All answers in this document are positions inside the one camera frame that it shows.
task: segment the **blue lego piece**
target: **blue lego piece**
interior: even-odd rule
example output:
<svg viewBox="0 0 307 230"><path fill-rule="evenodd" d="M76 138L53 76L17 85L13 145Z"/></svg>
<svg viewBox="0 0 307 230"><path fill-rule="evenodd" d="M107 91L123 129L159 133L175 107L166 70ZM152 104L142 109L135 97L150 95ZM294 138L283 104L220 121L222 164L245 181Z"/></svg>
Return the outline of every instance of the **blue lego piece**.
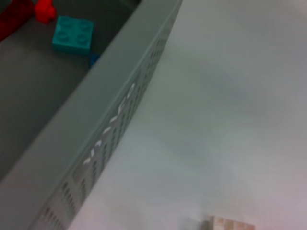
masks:
<svg viewBox="0 0 307 230"><path fill-rule="evenodd" d="M60 16L52 46L56 50L88 55L91 50L93 29L92 21Z"/></svg>
<svg viewBox="0 0 307 230"><path fill-rule="evenodd" d="M92 67L99 58L100 58L99 54L91 54L90 55L90 67Z"/></svg>

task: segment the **red lego piece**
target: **red lego piece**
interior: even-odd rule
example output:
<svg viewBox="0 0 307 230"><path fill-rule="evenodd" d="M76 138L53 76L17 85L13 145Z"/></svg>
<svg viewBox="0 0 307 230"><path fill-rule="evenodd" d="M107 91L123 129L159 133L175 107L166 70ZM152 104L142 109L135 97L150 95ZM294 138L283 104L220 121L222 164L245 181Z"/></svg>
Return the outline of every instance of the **red lego piece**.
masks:
<svg viewBox="0 0 307 230"><path fill-rule="evenodd" d="M13 0L0 15L0 42L22 26L33 12L31 0Z"/></svg>
<svg viewBox="0 0 307 230"><path fill-rule="evenodd" d="M57 16L57 10L52 6L52 0L39 0L35 6L36 20L48 24Z"/></svg>

